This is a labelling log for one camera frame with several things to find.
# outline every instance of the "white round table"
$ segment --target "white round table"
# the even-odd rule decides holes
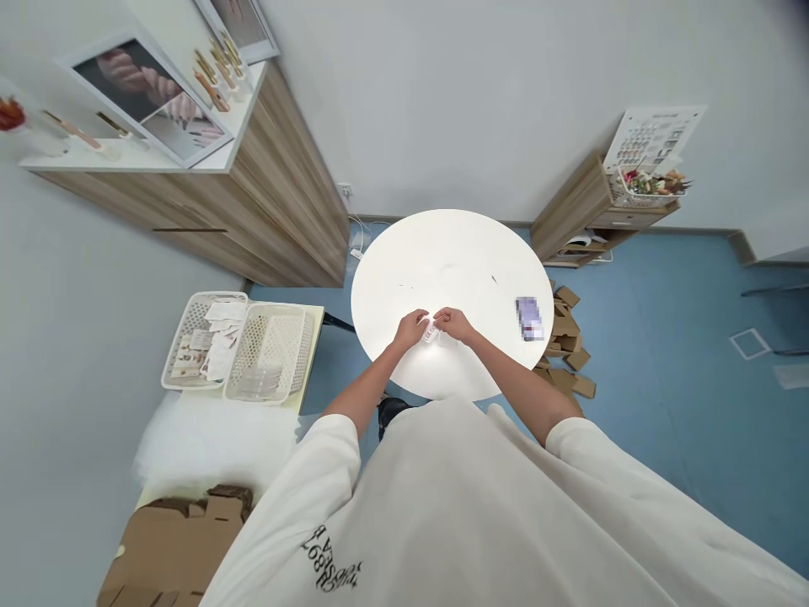
[[[522,339],[517,297],[537,299],[544,340]],[[393,340],[402,316],[445,306],[462,310],[527,368],[542,357],[553,328],[554,295],[536,254],[502,223],[469,211],[421,212],[385,229],[360,261],[351,290],[356,334],[371,360]],[[446,334],[411,348],[391,379],[431,400],[500,394],[474,353]]]

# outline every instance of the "wood grain cabinet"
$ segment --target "wood grain cabinet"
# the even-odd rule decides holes
[[[244,124],[215,153],[221,167],[162,168],[154,150],[104,170],[67,158],[22,166],[259,284],[342,287],[346,209],[281,70],[274,62],[253,69]]]
[[[603,158],[587,157],[531,226],[531,248],[545,266],[580,268],[680,208],[614,207]],[[588,246],[567,244],[586,230],[605,239]]]

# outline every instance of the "framed picture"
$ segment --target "framed picture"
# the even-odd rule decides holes
[[[256,63],[281,54],[258,0],[194,1],[219,45],[225,48],[222,30],[226,30],[245,63]]]
[[[121,32],[56,63],[185,169],[233,140],[157,47],[137,33]]]

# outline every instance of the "phone screen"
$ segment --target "phone screen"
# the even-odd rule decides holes
[[[517,298],[517,316],[522,327],[524,341],[540,341],[545,337],[542,317],[539,315],[536,298]]]

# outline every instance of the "white plastic basket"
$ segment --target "white plastic basket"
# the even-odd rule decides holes
[[[624,173],[635,168],[634,165],[625,164],[619,166],[613,173],[613,178],[609,182],[609,189],[613,196],[614,207],[664,207],[669,202],[682,198],[688,193],[688,191],[685,191],[682,194],[635,194],[624,183]],[[639,168],[652,174],[656,166],[654,164],[644,164]]]
[[[244,327],[236,343],[236,356],[225,380],[225,398],[238,397],[238,382],[244,370],[270,361],[282,366],[281,379],[265,405],[280,405],[296,389],[301,388],[306,369],[308,347],[312,339],[312,320],[306,309],[294,303],[253,303],[247,308]]]
[[[174,360],[177,358],[177,351],[179,350],[179,341],[183,335],[188,335],[194,329],[207,329],[210,323],[205,320],[205,314],[211,304],[219,298],[236,298],[244,301],[246,304],[250,303],[246,293],[239,291],[203,291],[202,293],[195,293],[188,300],[185,306],[183,317],[177,327],[177,332],[174,333],[174,341],[172,341],[169,356],[166,358],[166,366],[163,368],[163,377],[160,384],[165,389],[215,389],[221,388],[222,382],[208,381],[203,377],[192,378],[173,378],[171,377],[171,368],[174,366]]]

